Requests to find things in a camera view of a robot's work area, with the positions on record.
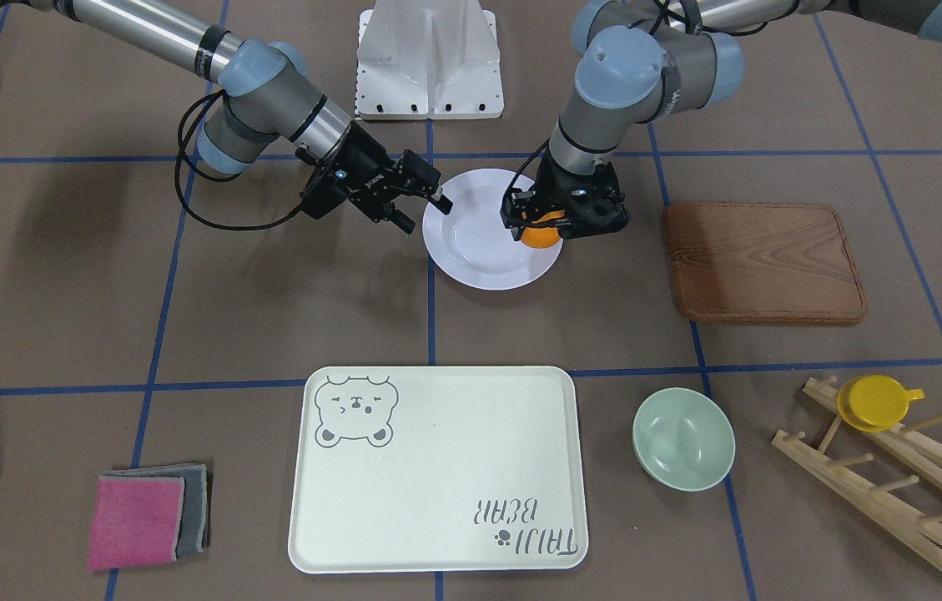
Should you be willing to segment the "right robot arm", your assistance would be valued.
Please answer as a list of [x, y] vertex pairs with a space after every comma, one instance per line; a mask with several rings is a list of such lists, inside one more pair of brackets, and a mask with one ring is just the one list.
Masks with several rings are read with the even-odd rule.
[[211, 168], [209, 179], [230, 181], [275, 140], [287, 139], [296, 157], [313, 168], [292, 216], [320, 220], [350, 202], [369, 220], [410, 233], [415, 222], [395, 206], [398, 198], [422, 198], [451, 212], [440, 172], [409, 149], [391, 159], [307, 79], [303, 58], [288, 44], [235, 37], [164, 1], [33, 1], [32, 7], [123, 39], [218, 87], [182, 119], [180, 166], [191, 164], [187, 144], [194, 141]]

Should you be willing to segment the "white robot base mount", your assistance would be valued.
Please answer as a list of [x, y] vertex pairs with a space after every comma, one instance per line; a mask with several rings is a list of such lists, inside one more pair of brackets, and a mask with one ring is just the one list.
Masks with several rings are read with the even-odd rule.
[[478, 1], [378, 1], [360, 12], [357, 42], [359, 119], [504, 113], [496, 18]]

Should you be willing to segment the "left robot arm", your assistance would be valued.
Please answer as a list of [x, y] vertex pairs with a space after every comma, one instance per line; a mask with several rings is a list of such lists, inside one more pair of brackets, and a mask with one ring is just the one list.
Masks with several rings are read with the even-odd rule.
[[626, 227], [612, 156], [627, 131], [731, 98], [745, 72], [741, 37], [821, 12], [942, 43], [942, 1], [589, 1], [572, 26], [572, 91], [536, 150], [534, 183], [502, 195], [512, 239], [548, 248]]

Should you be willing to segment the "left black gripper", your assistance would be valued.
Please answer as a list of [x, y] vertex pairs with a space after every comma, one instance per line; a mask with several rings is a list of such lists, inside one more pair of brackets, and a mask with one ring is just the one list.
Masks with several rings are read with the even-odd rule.
[[612, 164], [574, 174], [546, 149], [534, 189], [508, 188], [502, 195], [501, 220], [513, 240], [528, 243], [535, 222], [538, 229], [555, 229], [562, 239], [574, 240], [617, 233], [627, 227], [630, 213]]

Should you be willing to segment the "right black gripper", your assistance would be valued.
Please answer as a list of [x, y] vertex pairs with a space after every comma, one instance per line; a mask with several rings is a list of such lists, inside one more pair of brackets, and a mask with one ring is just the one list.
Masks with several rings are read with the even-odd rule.
[[395, 207], [402, 195], [424, 198], [441, 213], [450, 213], [454, 205], [441, 190], [440, 172], [406, 149], [393, 160], [379, 141], [360, 125], [353, 123], [342, 134], [333, 151], [315, 164], [315, 171], [334, 172], [347, 184], [349, 202], [374, 222], [390, 221], [413, 235], [416, 224]]

